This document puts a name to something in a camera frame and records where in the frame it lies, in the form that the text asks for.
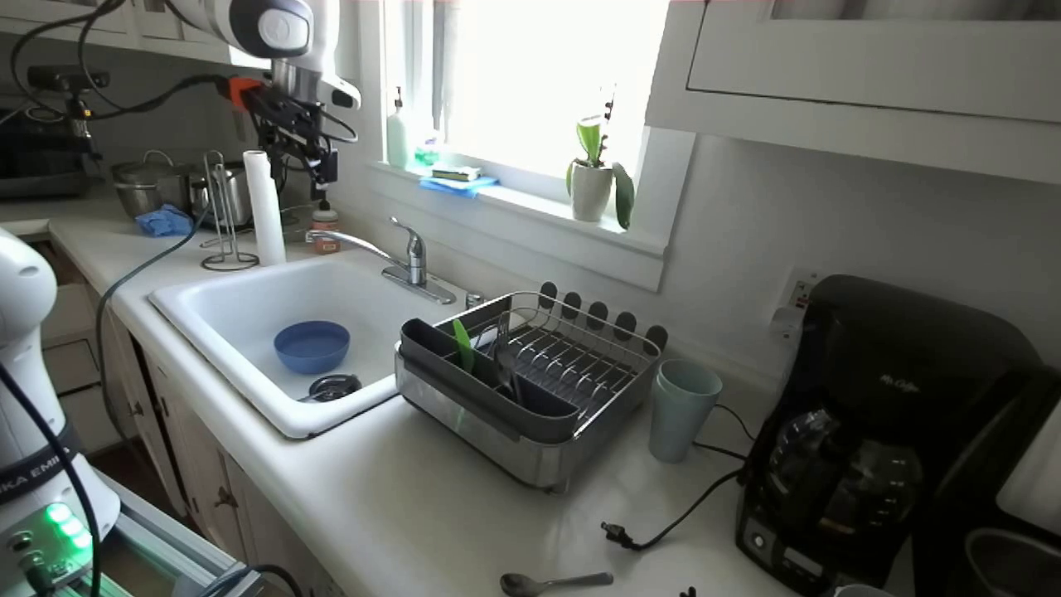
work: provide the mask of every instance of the window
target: window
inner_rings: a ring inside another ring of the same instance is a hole
[[[568,218],[552,226],[654,255],[661,266],[651,279],[662,275],[692,155],[688,134],[643,127],[662,0],[382,0],[377,5],[386,106],[401,86],[410,129],[435,129],[446,155],[483,167],[503,182],[488,200]],[[635,182],[626,233],[612,223],[572,226],[565,193],[568,163],[579,155],[576,118],[604,111],[604,104],[612,104],[604,160],[623,163]]]

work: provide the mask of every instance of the blue bowl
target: blue bowl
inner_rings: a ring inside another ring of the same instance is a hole
[[[341,365],[352,330],[336,321],[298,321],[282,327],[272,346],[295,376],[323,376]]]

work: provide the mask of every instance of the window sill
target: window sill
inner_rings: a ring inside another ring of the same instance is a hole
[[[571,215],[571,205],[544,201],[503,187],[488,187],[475,200],[426,193],[421,188],[421,179],[414,172],[401,172],[386,163],[371,167],[371,182],[386,201],[401,201],[431,218],[441,218],[445,226],[439,226],[439,241],[451,241],[454,229],[461,229],[461,240],[482,234],[513,250],[531,250],[544,258],[579,266],[635,289],[657,292],[662,282],[666,240],[654,240],[635,229],[623,233],[616,223],[576,223]],[[525,270],[527,255],[489,253],[489,258],[503,270]]]

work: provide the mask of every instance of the white sink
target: white sink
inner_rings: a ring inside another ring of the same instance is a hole
[[[368,253],[232,273],[160,289],[150,303],[245,393],[284,439],[323,433],[394,393],[394,342],[408,318],[439,321],[454,305],[431,303],[382,275]],[[298,401],[318,376],[289,372],[272,337],[308,318],[352,330],[345,361],[328,376],[357,376],[337,401]]]

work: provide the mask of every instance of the potted plant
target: potted plant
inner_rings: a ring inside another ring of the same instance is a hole
[[[604,163],[604,127],[609,122],[609,110],[612,104],[604,104],[599,115],[588,115],[572,127],[584,155],[568,167],[568,194],[572,218],[579,223],[599,223],[607,201],[612,200],[616,223],[629,229],[633,179],[620,163]]]

